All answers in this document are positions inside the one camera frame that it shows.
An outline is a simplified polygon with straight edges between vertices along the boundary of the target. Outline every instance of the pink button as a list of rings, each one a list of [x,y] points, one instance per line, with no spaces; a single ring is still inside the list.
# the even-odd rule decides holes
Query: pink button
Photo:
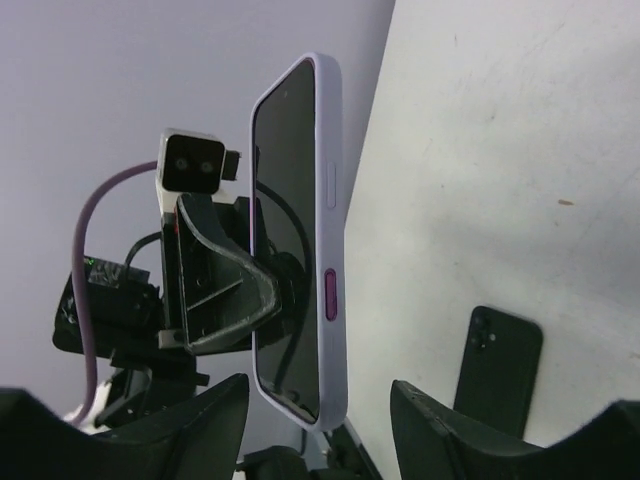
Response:
[[[324,302],[324,313],[327,320],[335,320],[338,316],[338,291],[336,272],[332,268],[324,272]]]

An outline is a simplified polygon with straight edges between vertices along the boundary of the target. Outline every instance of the white table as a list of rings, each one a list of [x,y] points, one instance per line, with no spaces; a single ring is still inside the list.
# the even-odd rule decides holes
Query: white table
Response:
[[[639,15],[396,5],[346,230],[349,417],[386,480],[391,382],[451,405],[476,305],[544,330],[527,440],[640,398]]]

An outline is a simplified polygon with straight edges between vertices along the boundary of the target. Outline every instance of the phone screen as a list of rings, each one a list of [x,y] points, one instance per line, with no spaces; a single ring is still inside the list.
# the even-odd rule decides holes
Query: phone screen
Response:
[[[289,290],[296,291],[296,308],[284,308],[256,330],[256,370],[262,388],[308,423],[320,403],[313,68],[311,61],[300,63],[253,118],[254,255],[274,266],[280,285],[292,282]],[[255,225],[259,217],[262,228]]]

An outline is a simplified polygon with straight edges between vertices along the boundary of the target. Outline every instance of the gray background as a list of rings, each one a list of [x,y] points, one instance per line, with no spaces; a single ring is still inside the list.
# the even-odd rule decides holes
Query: gray background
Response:
[[[83,202],[116,171],[155,159],[166,127],[214,133],[247,152],[254,101],[308,50],[342,65],[351,186],[392,9],[383,0],[2,2],[0,384],[24,386],[59,413],[81,401],[82,359],[50,337]],[[101,203],[87,252],[124,259],[158,226],[147,174]],[[157,246],[136,264],[160,281]],[[250,356],[209,357],[200,369],[215,383],[250,372]],[[101,365],[103,378],[109,370]],[[253,400],[244,451],[297,441],[292,425]]]

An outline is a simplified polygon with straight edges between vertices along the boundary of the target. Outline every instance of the power button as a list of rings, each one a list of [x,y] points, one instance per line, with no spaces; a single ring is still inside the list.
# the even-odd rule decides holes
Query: power button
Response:
[[[324,313],[330,322],[338,316],[338,290],[336,271],[332,268],[324,272]]]
[[[327,207],[336,206],[336,164],[327,163]]]

